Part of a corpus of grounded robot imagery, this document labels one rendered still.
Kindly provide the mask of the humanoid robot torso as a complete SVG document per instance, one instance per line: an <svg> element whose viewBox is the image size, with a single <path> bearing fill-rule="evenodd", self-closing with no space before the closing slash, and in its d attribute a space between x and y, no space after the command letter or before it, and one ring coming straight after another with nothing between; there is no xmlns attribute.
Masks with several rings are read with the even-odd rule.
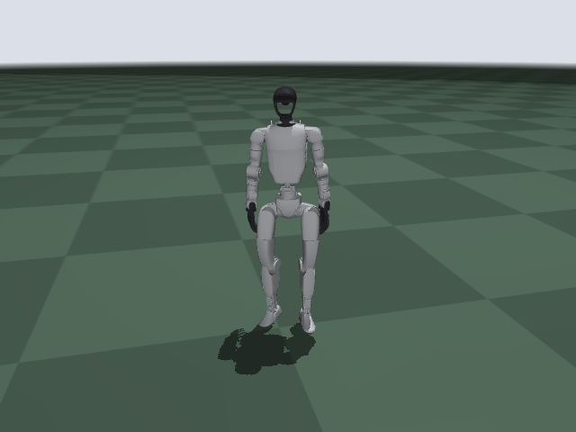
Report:
<svg viewBox="0 0 576 432"><path fill-rule="evenodd" d="M277 122L282 123L281 121ZM265 147L268 169L274 182L285 184L276 196L277 217L301 217L302 194L296 186L302 179L307 165L307 135L305 124L290 121L295 125L280 127L277 123L267 126Z"/></svg>

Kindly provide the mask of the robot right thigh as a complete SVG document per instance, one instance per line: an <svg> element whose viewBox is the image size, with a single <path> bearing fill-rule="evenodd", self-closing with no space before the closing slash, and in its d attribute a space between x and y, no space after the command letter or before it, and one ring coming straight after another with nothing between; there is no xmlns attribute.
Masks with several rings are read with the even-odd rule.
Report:
<svg viewBox="0 0 576 432"><path fill-rule="evenodd" d="M274 256L276 218L275 202L264 205L257 215L257 252L261 265L267 267L268 272L271 274L276 274L282 263L280 258Z"/></svg>

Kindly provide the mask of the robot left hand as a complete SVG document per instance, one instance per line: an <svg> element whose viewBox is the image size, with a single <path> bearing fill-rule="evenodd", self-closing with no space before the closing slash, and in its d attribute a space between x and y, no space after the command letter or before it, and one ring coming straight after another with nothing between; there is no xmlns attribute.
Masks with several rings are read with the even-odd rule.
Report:
<svg viewBox="0 0 576 432"><path fill-rule="evenodd" d="M322 208L321 206L319 206L320 209L320 217L319 217L319 234L322 234L325 230L328 229L329 227L329 215L328 215L328 211L329 211L329 206L330 206L330 201L326 201L324 208Z"/></svg>

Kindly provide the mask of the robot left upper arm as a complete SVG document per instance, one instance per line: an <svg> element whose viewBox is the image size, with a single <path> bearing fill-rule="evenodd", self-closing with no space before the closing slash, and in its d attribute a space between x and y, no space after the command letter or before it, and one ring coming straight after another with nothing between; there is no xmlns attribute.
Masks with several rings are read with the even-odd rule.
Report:
<svg viewBox="0 0 576 432"><path fill-rule="evenodd" d="M321 130L317 127L305 126L307 140L310 145L311 154L314 162L312 173L315 177L320 178L329 174L327 165L324 163L325 151Z"/></svg>

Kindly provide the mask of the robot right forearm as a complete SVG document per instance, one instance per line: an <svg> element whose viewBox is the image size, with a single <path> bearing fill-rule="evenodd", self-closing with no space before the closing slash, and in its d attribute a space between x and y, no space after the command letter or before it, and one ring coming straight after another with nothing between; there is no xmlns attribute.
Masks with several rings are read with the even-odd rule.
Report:
<svg viewBox="0 0 576 432"><path fill-rule="evenodd" d="M248 169L247 169L248 170ZM257 207L257 193L258 193L258 185L259 179L248 177L247 176L247 199L246 199L246 206L249 209L250 203L255 203Z"/></svg>

